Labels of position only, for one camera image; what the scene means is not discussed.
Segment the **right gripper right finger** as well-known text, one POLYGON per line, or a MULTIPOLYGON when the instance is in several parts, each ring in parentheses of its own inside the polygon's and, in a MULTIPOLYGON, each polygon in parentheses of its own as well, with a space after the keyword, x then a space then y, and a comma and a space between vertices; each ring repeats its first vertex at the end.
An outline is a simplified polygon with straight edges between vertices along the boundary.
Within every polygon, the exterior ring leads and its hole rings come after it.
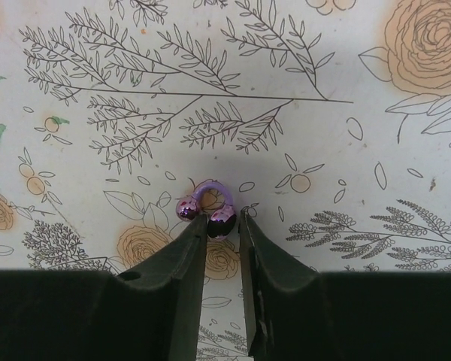
POLYGON ((241 212, 255 360, 451 360, 451 273, 316 272, 241 212))

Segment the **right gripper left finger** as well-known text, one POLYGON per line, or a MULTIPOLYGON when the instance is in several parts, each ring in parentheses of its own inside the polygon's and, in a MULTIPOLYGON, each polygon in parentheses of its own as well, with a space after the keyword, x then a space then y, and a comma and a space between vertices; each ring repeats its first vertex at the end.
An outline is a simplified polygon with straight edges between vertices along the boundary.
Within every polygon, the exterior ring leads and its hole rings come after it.
POLYGON ((193 360, 207 247, 196 217, 119 275, 0 270, 0 360, 193 360))

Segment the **floral table mat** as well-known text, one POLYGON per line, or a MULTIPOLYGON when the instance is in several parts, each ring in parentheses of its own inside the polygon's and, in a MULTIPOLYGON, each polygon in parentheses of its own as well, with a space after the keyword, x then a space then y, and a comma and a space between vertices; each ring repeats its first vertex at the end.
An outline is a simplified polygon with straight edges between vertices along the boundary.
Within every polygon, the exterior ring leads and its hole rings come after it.
POLYGON ((193 360, 255 360, 242 211, 316 272, 451 273, 451 1, 0 1, 0 270, 206 216, 193 360))

